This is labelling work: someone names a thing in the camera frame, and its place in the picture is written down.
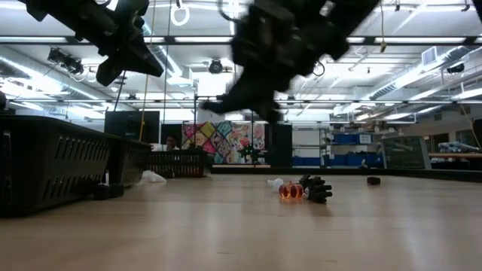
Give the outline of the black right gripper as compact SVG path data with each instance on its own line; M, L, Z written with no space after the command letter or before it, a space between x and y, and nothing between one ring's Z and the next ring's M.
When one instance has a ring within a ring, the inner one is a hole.
M287 90L293 77L313 70L319 55L310 40L313 36L310 31L318 30L324 17L319 11L281 17L265 11L249 11L240 18L244 19L260 24L261 61L243 66L240 85L232 87L220 101L203 102L201 108L216 114L258 109L261 119L277 123L282 115L280 105L274 101L274 92L267 91L259 98L260 90Z

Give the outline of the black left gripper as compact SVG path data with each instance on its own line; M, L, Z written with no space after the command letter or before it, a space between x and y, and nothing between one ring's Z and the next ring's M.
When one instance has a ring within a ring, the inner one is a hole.
M100 18L102 41L99 54L108 58L96 73L103 86L111 84L124 70L160 77L164 69L144 41L145 21L138 14L103 14Z

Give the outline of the colourful mural panel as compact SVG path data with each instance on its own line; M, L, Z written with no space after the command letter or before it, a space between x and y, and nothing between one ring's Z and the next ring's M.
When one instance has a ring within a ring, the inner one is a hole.
M217 164L249 164L252 157L246 153L247 147L265 149L265 125L229 120L183 123L182 149L188 149L191 144L212 154Z

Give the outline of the black partition panel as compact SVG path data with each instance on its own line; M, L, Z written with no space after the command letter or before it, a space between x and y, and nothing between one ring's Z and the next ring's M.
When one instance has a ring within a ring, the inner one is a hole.
M175 136L177 138L178 149L181 148L182 143L182 125L178 124L162 124L160 127L160 143L166 141L167 136Z

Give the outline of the blue storage bin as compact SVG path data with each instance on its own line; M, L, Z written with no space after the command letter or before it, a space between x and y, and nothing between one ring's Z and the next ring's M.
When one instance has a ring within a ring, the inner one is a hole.
M334 134L333 145L371 145L373 136L371 134Z
M383 163L381 154L366 153L366 154L335 154L330 161L331 166L362 166L365 162L367 166L376 166Z
M322 165L322 159L320 157L293 157L293 166L315 166L320 167Z

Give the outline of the person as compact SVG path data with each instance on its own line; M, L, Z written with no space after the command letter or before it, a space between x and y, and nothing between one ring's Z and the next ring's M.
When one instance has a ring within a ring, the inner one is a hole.
M152 151L177 151L177 138L173 135L168 135L166 141L163 144L152 144Z

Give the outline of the orange translucent plastic pumpkin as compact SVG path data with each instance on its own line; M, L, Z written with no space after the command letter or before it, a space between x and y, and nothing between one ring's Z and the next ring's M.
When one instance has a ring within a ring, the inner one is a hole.
M283 199L300 199L304 196L304 187L299 183L282 184L279 187L279 195Z

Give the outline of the black slotted plastic basket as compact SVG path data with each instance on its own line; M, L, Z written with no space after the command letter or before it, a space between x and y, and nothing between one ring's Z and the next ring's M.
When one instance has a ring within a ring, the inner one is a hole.
M116 143L113 135L51 117L0 115L0 217L89 195Z
M206 153L199 150L153 151L145 166L164 178L202 178L210 173L206 162Z
M118 139L108 159L108 182L110 185L130 187L138 184L145 171L151 153L151 145L133 139Z

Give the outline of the yellow hanging power plug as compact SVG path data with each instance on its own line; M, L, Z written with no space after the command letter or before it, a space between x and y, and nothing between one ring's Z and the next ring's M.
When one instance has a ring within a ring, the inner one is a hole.
M383 10L383 0L380 0L380 16L381 16L381 24L380 24L380 31L381 31L381 42L380 42L380 53L384 53L387 48L387 43L385 41L385 14Z

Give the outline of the white ceiling air vent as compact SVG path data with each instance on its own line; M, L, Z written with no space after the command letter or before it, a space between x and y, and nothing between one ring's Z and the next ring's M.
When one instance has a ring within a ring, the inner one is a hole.
M424 66L431 65L437 62L438 58L438 48L436 46L430 47L429 49L421 53L421 60Z

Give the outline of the wooden workbench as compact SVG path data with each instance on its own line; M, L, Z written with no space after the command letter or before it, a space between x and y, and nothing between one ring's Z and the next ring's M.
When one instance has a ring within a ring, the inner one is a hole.
M482 153L432 153L433 169L482 171Z

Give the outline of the grey rolled bundle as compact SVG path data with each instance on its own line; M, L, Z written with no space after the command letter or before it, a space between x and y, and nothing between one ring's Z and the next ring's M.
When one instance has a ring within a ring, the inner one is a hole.
M461 142L442 142L438 144L441 153L480 153L482 149Z

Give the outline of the black metal gantry frame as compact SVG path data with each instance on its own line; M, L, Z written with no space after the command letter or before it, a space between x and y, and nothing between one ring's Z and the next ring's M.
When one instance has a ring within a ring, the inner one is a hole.
M239 150L253 144L253 123L236 120L241 114L221 116L203 110L201 104L205 101L195 99L191 142L205 151L214 164L251 164L244 161Z

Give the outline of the grey glass-front enclosure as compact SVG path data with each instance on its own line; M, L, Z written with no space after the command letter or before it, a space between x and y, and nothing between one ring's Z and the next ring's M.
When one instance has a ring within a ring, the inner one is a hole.
M431 169L426 142L421 136L403 135L381 139L386 169Z

